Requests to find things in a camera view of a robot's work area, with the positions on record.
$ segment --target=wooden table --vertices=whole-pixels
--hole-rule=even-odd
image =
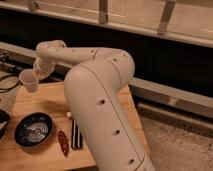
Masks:
[[[95,161],[85,142],[83,143],[83,150],[73,151],[70,148],[68,157],[65,157],[61,152],[57,139],[60,128],[67,135],[69,145],[71,137],[71,122],[66,117],[69,110],[65,102],[63,87],[63,82],[41,84],[39,90],[34,94],[28,93],[24,87],[20,87],[11,120],[0,144],[1,171],[53,171],[95,166]],[[148,150],[148,144],[128,86],[119,92],[118,98],[141,143]],[[15,128],[21,119],[34,112],[48,113],[54,123],[53,131],[43,144],[24,149],[17,145],[14,140]]]

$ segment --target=cable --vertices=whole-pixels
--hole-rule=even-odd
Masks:
[[[0,63],[2,65],[2,67],[4,68],[5,64],[7,63],[7,61],[9,60],[9,53],[5,52],[3,54],[0,55]],[[14,66],[12,71],[16,71],[17,70],[17,66]],[[5,80],[5,79],[8,79],[8,78],[11,78],[11,77],[16,77],[17,78],[17,75],[15,74],[9,74],[9,75],[5,75],[3,77],[0,77],[0,82]],[[17,87],[19,85],[20,81],[18,80],[14,85],[10,86],[10,87],[7,87],[7,88],[1,88],[0,87],[0,93],[6,93],[12,89],[14,89],[15,87]]]
[[[17,75],[13,75],[13,74],[5,75],[5,76],[0,78],[0,82],[5,80],[5,79],[11,78],[11,77],[16,77],[17,78]],[[18,80],[14,85],[12,85],[10,87],[7,87],[7,88],[1,88],[0,87],[0,93],[6,93],[6,92],[14,89],[15,87],[17,87],[19,85],[19,83],[20,83],[20,81]]]

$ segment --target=circular hole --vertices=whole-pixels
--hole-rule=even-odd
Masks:
[[[97,105],[103,105],[105,103],[105,100],[100,100]]]
[[[121,132],[120,130],[116,130],[113,135],[116,136],[116,135],[120,134],[120,132]]]
[[[116,58],[113,58],[113,61],[118,62],[118,60]]]
[[[130,160],[129,160],[129,164],[133,164],[134,162],[135,162],[134,159],[130,159]]]

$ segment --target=floor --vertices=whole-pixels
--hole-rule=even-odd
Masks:
[[[8,79],[0,85],[8,86],[15,81]],[[0,94],[1,109],[11,112],[16,92],[17,88]],[[213,170],[212,123],[143,103],[138,105],[138,111],[157,171]],[[83,170],[97,171],[96,168]]]

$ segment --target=white cup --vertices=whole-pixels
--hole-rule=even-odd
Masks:
[[[33,69],[25,69],[19,74],[19,80],[27,89],[28,92],[33,93],[38,90],[39,80],[35,75]]]

